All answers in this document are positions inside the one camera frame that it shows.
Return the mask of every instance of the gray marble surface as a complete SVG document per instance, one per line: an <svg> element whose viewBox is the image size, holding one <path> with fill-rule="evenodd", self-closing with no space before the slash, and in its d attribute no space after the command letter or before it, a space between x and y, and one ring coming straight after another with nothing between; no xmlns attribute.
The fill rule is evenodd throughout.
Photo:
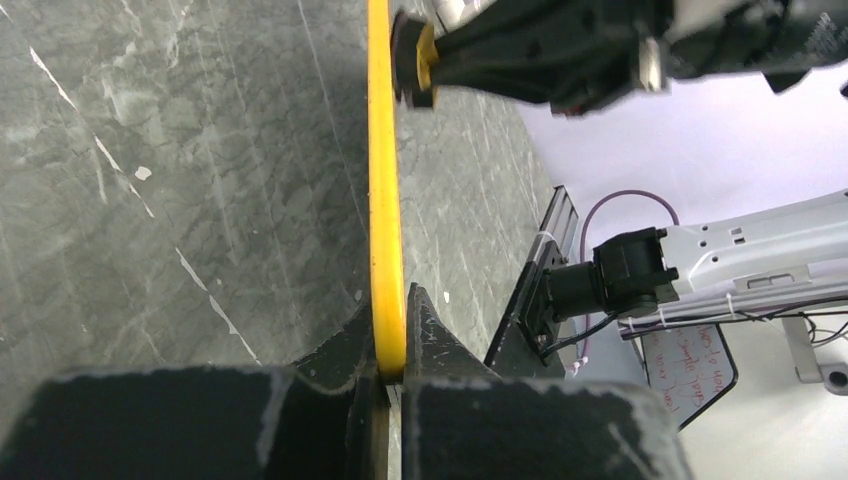
<svg viewBox="0 0 848 480"><path fill-rule="evenodd" d="M56 371L288 363L367 299L364 0L0 4L0 435ZM500 99L398 141L407 279L482 355L548 181Z"/></svg>

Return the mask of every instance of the white cable tie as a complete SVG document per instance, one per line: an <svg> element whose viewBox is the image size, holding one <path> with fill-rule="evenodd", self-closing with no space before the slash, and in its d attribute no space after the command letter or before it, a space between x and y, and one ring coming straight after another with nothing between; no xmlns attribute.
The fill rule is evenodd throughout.
<svg viewBox="0 0 848 480"><path fill-rule="evenodd" d="M559 245L559 242L557 242L557 241L556 241L556 238L554 238L554 234L552 234L551 232L549 232L549 231L547 231L547 230L542 230L541 232L537 233L537 234L536 234L536 237L547 237L547 238L550 238L551 240L553 240L553 242L554 242L554 243L556 243L557 245Z"/></svg>
<svg viewBox="0 0 848 480"><path fill-rule="evenodd" d="M581 357L571 365L567 365L565 367L565 370L567 372L571 372L571 378L574 378L577 376L577 372L580 371L580 367L586 365L587 363L589 363L589 357Z"/></svg>
<svg viewBox="0 0 848 480"><path fill-rule="evenodd" d="M733 298L730 295L730 292L727 292L727 309L730 310L730 317L733 320L736 320L736 311L733 309Z"/></svg>
<svg viewBox="0 0 848 480"><path fill-rule="evenodd" d="M665 314L662 311L662 307L659 307L658 310L660 313L660 323L663 326L663 330L665 330L665 333L671 333L671 330L668 329L668 325L665 323Z"/></svg>

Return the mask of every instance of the yellow rod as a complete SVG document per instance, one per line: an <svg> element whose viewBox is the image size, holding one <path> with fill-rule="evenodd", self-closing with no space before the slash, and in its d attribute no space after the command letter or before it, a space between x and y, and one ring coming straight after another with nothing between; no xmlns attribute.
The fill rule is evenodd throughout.
<svg viewBox="0 0 848 480"><path fill-rule="evenodd" d="M371 306L380 374L400 381L406 306L400 231L389 1L368 0L368 190Z"/></svg>

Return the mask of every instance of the red handwriting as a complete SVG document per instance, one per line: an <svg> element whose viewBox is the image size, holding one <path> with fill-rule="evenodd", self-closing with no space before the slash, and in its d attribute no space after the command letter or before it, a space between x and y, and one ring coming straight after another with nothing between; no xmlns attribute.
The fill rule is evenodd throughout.
<svg viewBox="0 0 848 480"><path fill-rule="evenodd" d="M698 327L698 335L701 337L701 342L707 350L710 350L713 344L713 337L710 335L710 330L712 330L712 326Z"/></svg>
<svg viewBox="0 0 848 480"><path fill-rule="evenodd" d="M692 373L697 368L696 363L698 363L701 359L692 356L692 345L689 343L689 339L683 339L677 341L677 345L680 346L680 349L683 351L683 359L678 360L677 363L683 363L683 368L686 369L686 373Z"/></svg>
<svg viewBox="0 0 848 480"><path fill-rule="evenodd" d="M660 369L660 378L663 380L668 380L668 372L665 370L665 359L663 358L663 354L657 355L657 358L654 359L657 367Z"/></svg>
<svg viewBox="0 0 848 480"><path fill-rule="evenodd" d="M665 407L668 408L672 413L680 410L680 407L674 404L674 396L671 392L677 388L677 383L671 386L671 388L663 389L663 400L665 401Z"/></svg>
<svg viewBox="0 0 848 480"><path fill-rule="evenodd" d="M651 335L652 346L660 347L668 338L677 343L677 351L680 352L672 355L665 349L653 356L655 381L659 383L655 388L662 393L663 401L671 412L690 402L695 408L703 407L728 385L728 379L720 368L725 364L721 342L716 340L716 330L711 325L696 327L697 337L687 335L692 330L678 328L674 331L677 333L675 336Z"/></svg>
<svg viewBox="0 0 848 480"><path fill-rule="evenodd" d="M683 398L692 400L692 405L700 407L704 404L704 390L701 387L701 381L696 377L695 380L685 383L678 390L677 394Z"/></svg>

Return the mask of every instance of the white floor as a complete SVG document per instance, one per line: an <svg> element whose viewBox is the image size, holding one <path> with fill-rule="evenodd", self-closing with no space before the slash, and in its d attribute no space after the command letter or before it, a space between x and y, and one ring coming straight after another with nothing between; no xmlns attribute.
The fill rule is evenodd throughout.
<svg viewBox="0 0 848 480"><path fill-rule="evenodd" d="M638 188L669 200L684 224L701 223L848 188L848 101L839 94L847 80L846 67L817 72L775 97L758 76L720 79L631 98L585 120L552 119L545 107L522 114L578 212ZM590 244L669 223L650 200L615 200L593 220ZM801 385L779 330L740 324L725 334L738 384L682 433L697 477L843 477L848 397ZM821 350L820 358L848 360L848 342Z"/></svg>

